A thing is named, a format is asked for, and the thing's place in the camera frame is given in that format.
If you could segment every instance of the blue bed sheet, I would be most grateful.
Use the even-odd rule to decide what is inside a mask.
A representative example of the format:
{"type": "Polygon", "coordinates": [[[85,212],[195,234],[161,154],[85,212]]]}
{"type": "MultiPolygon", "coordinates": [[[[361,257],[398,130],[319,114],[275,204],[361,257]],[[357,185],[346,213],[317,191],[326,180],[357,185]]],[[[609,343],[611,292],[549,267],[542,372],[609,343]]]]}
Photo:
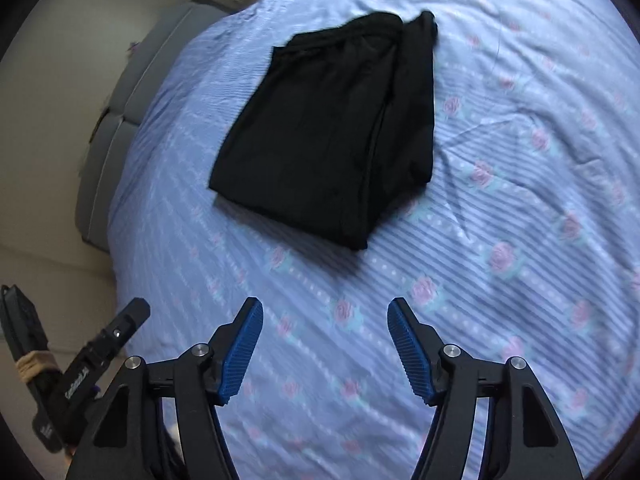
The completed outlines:
{"type": "MultiPolygon", "coordinates": [[[[264,329],[219,411],[241,478],[409,478],[433,411],[386,329],[404,296],[446,342],[525,357],[589,472],[640,410],[639,60],[609,0],[261,0],[216,23],[162,85],[111,205],[118,304],[152,307],[129,352],[175,358],[257,296],[264,329]],[[368,250],[207,189],[273,46],[425,9],[440,31],[433,179],[368,250]]],[[[465,478],[485,421],[480,403],[465,478]]]]}

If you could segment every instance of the metal pin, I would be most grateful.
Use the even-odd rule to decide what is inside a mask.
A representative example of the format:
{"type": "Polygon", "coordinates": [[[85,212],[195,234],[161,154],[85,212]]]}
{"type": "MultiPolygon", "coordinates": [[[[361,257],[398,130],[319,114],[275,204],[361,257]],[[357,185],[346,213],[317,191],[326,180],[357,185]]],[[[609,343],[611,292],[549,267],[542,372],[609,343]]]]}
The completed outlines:
{"type": "Polygon", "coordinates": [[[445,345],[443,348],[445,355],[449,357],[458,357],[460,355],[460,348],[455,345],[445,345]]]}
{"type": "Polygon", "coordinates": [[[209,353],[209,345],[207,345],[206,343],[198,343],[197,345],[193,345],[191,347],[191,353],[196,357],[207,355],[209,353]]]}
{"type": "Polygon", "coordinates": [[[527,362],[522,357],[512,357],[510,363],[516,370],[522,370],[527,367],[527,362]]]}
{"type": "Polygon", "coordinates": [[[129,359],[124,361],[124,365],[129,370],[134,370],[135,368],[138,368],[140,366],[141,362],[142,362],[142,359],[140,359],[140,357],[138,357],[137,355],[133,355],[129,359]]]}

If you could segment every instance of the folded clothing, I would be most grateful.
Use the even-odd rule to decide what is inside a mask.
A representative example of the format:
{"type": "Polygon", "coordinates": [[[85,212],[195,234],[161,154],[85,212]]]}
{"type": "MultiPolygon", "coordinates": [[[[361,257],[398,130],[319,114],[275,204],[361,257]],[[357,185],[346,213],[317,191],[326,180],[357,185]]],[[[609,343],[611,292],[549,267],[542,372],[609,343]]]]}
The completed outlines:
{"type": "Polygon", "coordinates": [[[431,179],[433,45],[423,12],[375,12],[275,47],[209,187],[354,250],[400,194],[431,179]]]}

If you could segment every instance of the gray cushion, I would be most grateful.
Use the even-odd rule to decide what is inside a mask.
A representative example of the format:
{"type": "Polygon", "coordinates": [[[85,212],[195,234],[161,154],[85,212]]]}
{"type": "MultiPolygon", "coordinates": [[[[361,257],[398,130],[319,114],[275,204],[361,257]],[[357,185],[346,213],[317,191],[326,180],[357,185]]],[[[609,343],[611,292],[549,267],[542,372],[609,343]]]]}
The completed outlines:
{"type": "Polygon", "coordinates": [[[181,4],[165,12],[137,47],[96,125],[82,169],[76,226],[86,242],[109,251],[109,206],[146,109],[184,46],[225,16],[210,5],[181,4]]]}

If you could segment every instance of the floor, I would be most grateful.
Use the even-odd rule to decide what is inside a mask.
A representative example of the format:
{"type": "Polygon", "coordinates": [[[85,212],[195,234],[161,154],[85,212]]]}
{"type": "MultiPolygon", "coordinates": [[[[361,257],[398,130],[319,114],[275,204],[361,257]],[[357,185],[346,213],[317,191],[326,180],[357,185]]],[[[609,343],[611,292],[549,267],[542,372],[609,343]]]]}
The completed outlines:
{"type": "MultiPolygon", "coordinates": [[[[110,258],[74,225],[86,144],[130,42],[184,1],[41,0],[0,62],[0,282],[17,283],[36,304],[62,368],[114,313],[110,258]]],[[[31,432],[35,405],[2,341],[0,376],[0,412],[16,439],[46,480],[63,479],[62,454],[31,432]]]]}

